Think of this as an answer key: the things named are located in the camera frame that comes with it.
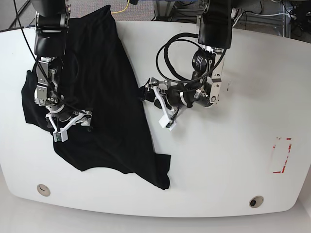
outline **floor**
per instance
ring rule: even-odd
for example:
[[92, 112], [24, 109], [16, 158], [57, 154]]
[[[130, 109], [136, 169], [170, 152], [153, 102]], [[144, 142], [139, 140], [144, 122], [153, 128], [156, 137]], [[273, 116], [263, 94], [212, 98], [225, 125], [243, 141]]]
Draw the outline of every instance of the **floor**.
[[[17, 8], [19, 9], [26, 0], [16, 0]], [[260, 12], [261, 7], [259, 0], [244, 1], [248, 2], [245, 7], [245, 3], [242, 5], [244, 10], [253, 12]], [[262, 0], [263, 14], [278, 13], [280, 9], [280, 3], [273, 3], [271, 0]], [[126, 6], [126, 0], [69, 0], [71, 3], [71, 17], [82, 17], [94, 10], [99, 9], [102, 6], [111, 5], [112, 11], [119, 11]], [[198, 2], [187, 8], [198, 7]], [[35, 10], [30, 5], [26, 11], [20, 17], [23, 26], [34, 24]], [[116, 20], [138, 20], [149, 21], [154, 17], [154, 7], [150, 0], [140, 0], [138, 5], [129, 5], [125, 12], [114, 14], [113, 17]], [[0, 30], [5, 30], [9, 27], [13, 19], [15, 18], [13, 0], [0, 0]], [[236, 28], [244, 29], [244, 25], [237, 24]], [[268, 33], [278, 35], [278, 32], [271, 27], [247, 24], [247, 30], [256, 31], [261, 33]], [[304, 34], [302, 37], [292, 36], [293, 39], [302, 40], [311, 43], [311, 35]]]

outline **white plastic part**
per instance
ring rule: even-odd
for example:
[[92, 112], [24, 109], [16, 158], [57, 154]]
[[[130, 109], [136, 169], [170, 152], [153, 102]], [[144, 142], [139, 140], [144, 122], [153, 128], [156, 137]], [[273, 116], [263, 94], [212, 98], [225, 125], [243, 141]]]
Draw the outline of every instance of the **white plastic part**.
[[52, 124], [53, 128], [54, 128], [54, 132], [53, 132], [53, 138], [54, 138], [54, 142], [58, 142], [59, 140], [57, 140], [58, 135], [60, 135], [62, 142], [65, 142], [68, 140], [68, 134], [67, 134], [67, 130], [72, 126], [75, 125], [77, 123], [78, 120], [80, 120], [82, 117], [84, 117], [85, 114], [79, 113], [78, 116], [74, 117], [73, 119], [71, 119], [69, 121], [69, 123], [63, 127], [59, 129], [59, 132], [57, 130], [57, 126], [54, 123], [54, 120], [52, 118], [51, 113], [46, 114], [46, 118], [49, 118], [50, 123]]
[[176, 122], [171, 120], [172, 116], [169, 114], [169, 111], [166, 108], [165, 101], [159, 91], [160, 88], [158, 86], [154, 86], [153, 90], [155, 92], [155, 96], [160, 101], [160, 104], [162, 106], [162, 110], [164, 113], [163, 117], [159, 120], [159, 123], [162, 128], [168, 128], [170, 131], [172, 131], [172, 129], [176, 126]]

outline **table surface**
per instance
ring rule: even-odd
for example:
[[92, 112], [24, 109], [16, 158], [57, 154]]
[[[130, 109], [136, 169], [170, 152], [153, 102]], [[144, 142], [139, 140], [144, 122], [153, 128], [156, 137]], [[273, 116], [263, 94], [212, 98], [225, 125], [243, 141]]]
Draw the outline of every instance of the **table surface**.
[[[165, 42], [196, 32], [193, 24], [168, 22], [117, 22], [117, 28], [139, 85], [150, 77], [161, 80], [155, 56]], [[34, 28], [25, 33], [33, 48]], [[0, 50], [0, 164], [12, 194], [83, 210], [163, 217], [263, 214], [296, 202], [311, 164], [310, 44], [233, 30], [216, 107], [183, 111], [170, 132], [158, 123], [162, 112], [144, 104], [155, 151], [172, 155], [171, 187], [165, 191], [136, 174], [80, 172], [59, 157], [52, 136], [25, 123], [21, 89], [34, 61], [21, 31], [0, 33]], [[196, 50], [185, 42], [172, 45], [170, 59], [183, 76], [191, 77]], [[169, 75], [162, 57], [159, 65]], [[41, 196], [38, 184], [51, 195]], [[255, 196], [264, 197], [256, 209], [249, 206]]]

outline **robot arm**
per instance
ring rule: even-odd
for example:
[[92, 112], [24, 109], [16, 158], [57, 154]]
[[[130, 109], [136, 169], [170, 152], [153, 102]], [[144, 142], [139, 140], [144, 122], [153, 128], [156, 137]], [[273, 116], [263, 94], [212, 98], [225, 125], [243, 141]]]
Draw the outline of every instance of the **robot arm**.
[[[35, 55], [38, 66], [35, 102], [49, 110], [47, 121], [54, 128], [53, 136], [56, 141], [68, 139], [67, 130], [70, 126], [80, 123], [90, 127], [92, 112], [76, 111], [65, 103], [59, 92], [58, 84], [63, 69], [61, 56], [66, 51], [66, 38], [70, 17], [70, 5], [65, 0], [31, 0], [35, 10]], [[63, 128], [58, 122], [68, 122]]]
[[[170, 44], [180, 38], [176, 35], [162, 48], [166, 64], [180, 83], [171, 85], [171, 82], [176, 82], [174, 80], [160, 82], [151, 78], [142, 87], [142, 100], [155, 102], [163, 110], [164, 116], [160, 120], [163, 128], [172, 129], [176, 125], [175, 119], [181, 107], [191, 108], [195, 102], [204, 107], [211, 107], [217, 103], [220, 93], [224, 55], [231, 45], [231, 0], [201, 1], [205, 9], [201, 16], [200, 33], [192, 34], [191, 37], [198, 38], [198, 43], [202, 47], [193, 57], [192, 79], [188, 80], [178, 75], [168, 59]], [[35, 54], [39, 66], [36, 69], [38, 82], [35, 102], [50, 111], [46, 119], [54, 128], [55, 142], [64, 142], [68, 139], [67, 129], [70, 126], [80, 123], [89, 127], [92, 118], [92, 112], [75, 111], [70, 105], [68, 106], [58, 90], [63, 69], [61, 56], [66, 50], [70, 6], [66, 5], [65, 0], [31, 0], [31, 2], [37, 11]], [[165, 84], [167, 90], [160, 89], [160, 83]], [[68, 121], [68, 124], [59, 128], [57, 126], [59, 121]]]
[[[222, 84], [224, 56], [231, 46], [232, 19], [235, 13], [235, 9], [231, 7], [231, 0], [209, 0], [205, 3], [205, 10], [201, 16], [199, 34], [178, 34], [162, 47], [165, 63], [179, 81], [165, 77], [157, 65], [159, 73], [166, 79], [167, 88], [160, 89], [159, 84], [163, 82], [150, 78], [147, 84], [141, 87], [141, 100], [154, 102], [155, 106], [163, 110], [164, 116], [159, 121], [163, 128], [172, 130], [176, 125], [176, 113], [182, 107], [192, 108], [194, 103], [198, 103], [209, 108], [217, 104]], [[191, 80], [180, 76], [168, 59], [169, 46], [181, 37], [198, 38], [198, 43], [202, 45], [192, 59], [194, 72]]]

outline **black t-shirt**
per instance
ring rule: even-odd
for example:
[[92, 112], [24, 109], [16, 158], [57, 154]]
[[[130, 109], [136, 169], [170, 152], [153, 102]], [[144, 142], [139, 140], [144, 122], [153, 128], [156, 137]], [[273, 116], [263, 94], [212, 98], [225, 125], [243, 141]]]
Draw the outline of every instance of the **black t-shirt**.
[[[60, 92], [74, 107], [93, 110], [93, 129], [72, 126], [67, 141], [53, 142], [55, 152], [81, 171], [108, 167], [124, 174], [134, 172], [163, 190], [169, 188], [171, 156], [154, 153], [138, 85], [110, 6], [70, 19], [66, 46]], [[27, 71], [22, 89], [25, 119], [52, 132], [45, 120], [48, 110], [34, 103], [36, 81], [34, 67]]]

